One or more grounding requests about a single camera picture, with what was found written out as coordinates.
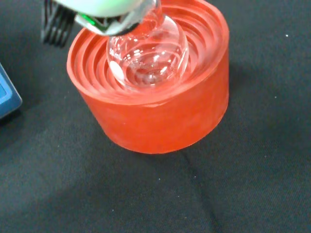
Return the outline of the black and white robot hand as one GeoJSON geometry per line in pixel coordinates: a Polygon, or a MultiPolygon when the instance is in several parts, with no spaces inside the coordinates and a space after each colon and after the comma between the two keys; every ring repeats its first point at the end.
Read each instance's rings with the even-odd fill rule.
{"type": "Polygon", "coordinates": [[[125,35],[151,8],[151,0],[44,0],[41,41],[64,47],[74,23],[100,36],[125,35]]]}

